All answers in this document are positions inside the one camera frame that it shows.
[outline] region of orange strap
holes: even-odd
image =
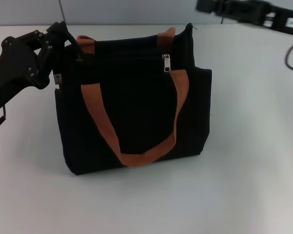
[[[157,37],[157,47],[171,47],[176,34],[176,28],[170,28],[166,32],[159,33]],[[80,35],[76,39],[81,49],[88,54],[95,54],[95,40]]]
[[[78,36],[76,41],[85,53],[95,54],[94,39],[87,36]]]
[[[171,47],[176,34],[176,28],[169,28],[166,32],[159,33],[157,37],[157,47]]]
[[[174,119],[173,133],[154,148],[140,155],[121,153],[117,135],[104,108],[100,84],[82,85],[82,94],[89,113],[95,121],[100,134],[123,165],[138,167],[150,164],[167,154],[175,146],[177,118],[181,107],[187,98],[189,79],[185,70],[171,71],[170,75],[177,90],[177,109]]]

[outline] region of black fabric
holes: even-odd
[[[209,135],[211,70],[195,67],[192,25],[176,35],[171,49],[157,48],[157,36],[97,41],[89,66],[71,46],[60,65],[63,84],[55,92],[65,161],[77,174],[124,167],[109,148],[89,114],[82,84],[101,84],[106,112],[122,153],[141,154],[173,131],[177,93],[164,72],[163,53],[172,70],[186,69],[187,99],[177,119],[175,147],[158,161],[199,155]]]
[[[177,92],[168,73],[128,72],[118,81],[103,82],[101,92],[122,153],[142,154],[172,133]]]

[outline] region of wall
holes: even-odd
[[[293,234],[293,72],[284,65],[293,37],[240,24],[195,27],[196,65],[213,71],[210,135],[201,155],[73,176],[51,76],[44,90],[24,89],[6,105],[0,234]],[[46,28],[0,27],[0,43]],[[168,28],[69,31],[112,40]]]
[[[293,0],[270,0],[293,9]],[[0,25],[68,24],[219,24],[221,19],[195,11],[197,0],[0,0]]]

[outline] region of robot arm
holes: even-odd
[[[19,38],[7,37],[1,43],[0,55],[0,108],[5,121],[5,104],[26,87],[44,89],[60,51],[69,36],[64,22],[54,23],[47,34],[38,30]]]
[[[293,35],[293,10],[261,0],[199,0],[196,9]]]

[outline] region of metal zipper pull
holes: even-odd
[[[170,72],[170,55],[163,54],[162,56],[164,60],[164,72]]]

